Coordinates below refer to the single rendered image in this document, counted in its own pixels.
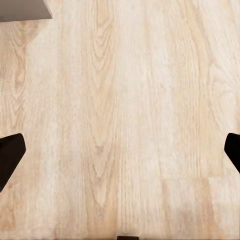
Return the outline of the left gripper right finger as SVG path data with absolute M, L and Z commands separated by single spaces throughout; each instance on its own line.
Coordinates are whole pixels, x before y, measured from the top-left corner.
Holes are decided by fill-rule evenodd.
M 224 151 L 240 173 L 240 135 L 228 133 Z

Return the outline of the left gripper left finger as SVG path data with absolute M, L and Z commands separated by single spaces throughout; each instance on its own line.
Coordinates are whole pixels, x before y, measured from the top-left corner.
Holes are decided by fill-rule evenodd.
M 0 138 L 0 193 L 26 152 L 21 133 Z

